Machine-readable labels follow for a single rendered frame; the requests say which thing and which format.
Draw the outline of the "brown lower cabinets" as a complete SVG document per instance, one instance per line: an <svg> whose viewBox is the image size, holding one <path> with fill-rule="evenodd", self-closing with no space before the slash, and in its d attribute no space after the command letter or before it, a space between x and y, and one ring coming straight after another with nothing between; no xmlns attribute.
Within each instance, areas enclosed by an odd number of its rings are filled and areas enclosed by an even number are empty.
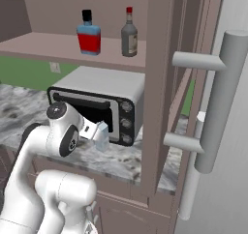
<svg viewBox="0 0 248 234"><path fill-rule="evenodd" d="M101 153L80 145L68 157L39 156L27 166L31 181L44 169L95 180L99 234L167 234L175 187L161 187L167 151L112 145Z"/></svg>

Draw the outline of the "pale grey fridge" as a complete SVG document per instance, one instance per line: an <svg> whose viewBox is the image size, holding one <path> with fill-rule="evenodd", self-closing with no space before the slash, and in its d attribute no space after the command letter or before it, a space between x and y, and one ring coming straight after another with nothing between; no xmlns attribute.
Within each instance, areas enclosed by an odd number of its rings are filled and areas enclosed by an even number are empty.
<svg viewBox="0 0 248 234"><path fill-rule="evenodd" d="M212 53L224 32L248 31L248 0L223 0ZM248 234L248 57L213 171L199 180L191 217L174 234Z"/></svg>

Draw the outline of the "grey bottle with red cap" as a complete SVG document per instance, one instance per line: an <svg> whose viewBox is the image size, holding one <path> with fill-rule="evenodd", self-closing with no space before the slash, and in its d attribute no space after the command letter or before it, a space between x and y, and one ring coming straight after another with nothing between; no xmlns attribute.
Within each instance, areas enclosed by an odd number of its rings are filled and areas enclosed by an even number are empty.
<svg viewBox="0 0 248 234"><path fill-rule="evenodd" d="M121 29L122 55L134 57L138 53L138 29L133 24L133 8L126 8L126 24Z"/></svg>

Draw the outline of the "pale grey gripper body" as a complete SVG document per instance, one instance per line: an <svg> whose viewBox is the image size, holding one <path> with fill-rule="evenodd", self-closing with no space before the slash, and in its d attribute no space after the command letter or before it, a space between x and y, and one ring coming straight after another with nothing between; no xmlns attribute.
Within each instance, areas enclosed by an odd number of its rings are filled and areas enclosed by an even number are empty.
<svg viewBox="0 0 248 234"><path fill-rule="evenodd" d="M109 148L109 126L104 121L97 125L93 140L97 150L105 152Z"/></svg>

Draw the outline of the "brown open wall cabinet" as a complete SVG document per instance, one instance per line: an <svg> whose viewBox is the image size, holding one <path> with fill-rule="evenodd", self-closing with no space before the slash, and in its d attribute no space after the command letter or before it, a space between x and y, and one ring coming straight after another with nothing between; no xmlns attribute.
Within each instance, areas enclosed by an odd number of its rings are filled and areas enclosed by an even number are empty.
<svg viewBox="0 0 248 234"><path fill-rule="evenodd" d="M121 55L120 30L126 8L133 8L138 28L138 55ZM101 27L101 53L82 54L76 29L81 11L92 11ZM0 0L0 55L143 72L145 70L148 0Z"/></svg>

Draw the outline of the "silver toaster oven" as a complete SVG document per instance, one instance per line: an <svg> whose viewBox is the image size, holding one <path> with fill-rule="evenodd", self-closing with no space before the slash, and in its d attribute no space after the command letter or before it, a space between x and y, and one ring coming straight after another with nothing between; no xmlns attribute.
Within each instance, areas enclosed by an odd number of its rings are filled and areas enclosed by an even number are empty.
<svg viewBox="0 0 248 234"><path fill-rule="evenodd" d="M108 125L109 141L132 146L143 124L144 73L80 66L46 90L93 123Z"/></svg>

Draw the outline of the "white wall outlet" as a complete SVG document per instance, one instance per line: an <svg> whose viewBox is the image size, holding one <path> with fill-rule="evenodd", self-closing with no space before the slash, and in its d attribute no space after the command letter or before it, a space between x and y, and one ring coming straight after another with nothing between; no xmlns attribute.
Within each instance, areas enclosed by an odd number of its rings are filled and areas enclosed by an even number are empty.
<svg viewBox="0 0 248 234"><path fill-rule="evenodd" d="M49 63L49 66L50 66L50 70L51 70L53 73L61 73L60 65L59 65L58 63L50 62L50 63Z"/></svg>

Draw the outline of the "blue bottle with red label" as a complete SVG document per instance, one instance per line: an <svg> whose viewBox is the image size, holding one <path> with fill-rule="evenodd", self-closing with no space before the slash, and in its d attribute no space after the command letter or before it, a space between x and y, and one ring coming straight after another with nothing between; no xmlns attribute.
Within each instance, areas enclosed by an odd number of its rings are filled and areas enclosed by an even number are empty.
<svg viewBox="0 0 248 234"><path fill-rule="evenodd" d="M101 52L101 28L92 23L92 12L83 10L82 24L77 27L77 38L80 52L98 55Z"/></svg>

